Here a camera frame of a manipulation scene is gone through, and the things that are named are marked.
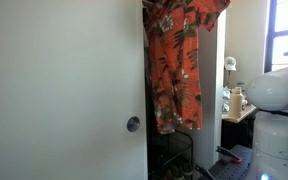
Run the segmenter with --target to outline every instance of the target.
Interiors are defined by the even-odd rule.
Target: window
[[[265,72],[288,67],[288,0],[271,0]]]

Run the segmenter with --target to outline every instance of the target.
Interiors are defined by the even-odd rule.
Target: hawaiian shirt
[[[157,0],[145,22],[159,133],[202,128],[198,27],[211,30],[230,0]]]

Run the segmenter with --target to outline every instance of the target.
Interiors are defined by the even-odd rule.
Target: white robot
[[[288,68],[254,79],[246,96],[260,109],[246,180],[288,180]]]

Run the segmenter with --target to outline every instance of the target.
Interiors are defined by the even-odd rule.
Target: window frame
[[[274,39],[277,37],[288,36],[288,29],[282,31],[275,31],[276,9],[277,9],[277,0],[270,0],[269,19],[268,19],[269,24],[266,40],[265,63],[264,63],[265,73],[272,71]]]

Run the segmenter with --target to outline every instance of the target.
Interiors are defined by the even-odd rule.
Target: table
[[[216,180],[243,180],[251,162],[252,149],[236,145],[231,149],[231,152],[237,155],[242,162],[234,164],[230,162],[229,157],[224,156],[217,161],[210,169],[209,172]],[[207,180],[208,178],[202,176],[199,180]]]
[[[229,117],[228,112],[222,112],[222,119],[225,121],[233,122],[233,123],[239,123],[245,117],[253,113],[256,109],[257,108],[254,105],[249,104],[244,107],[244,110],[242,111],[242,116],[240,118],[238,119],[232,118],[232,117]]]

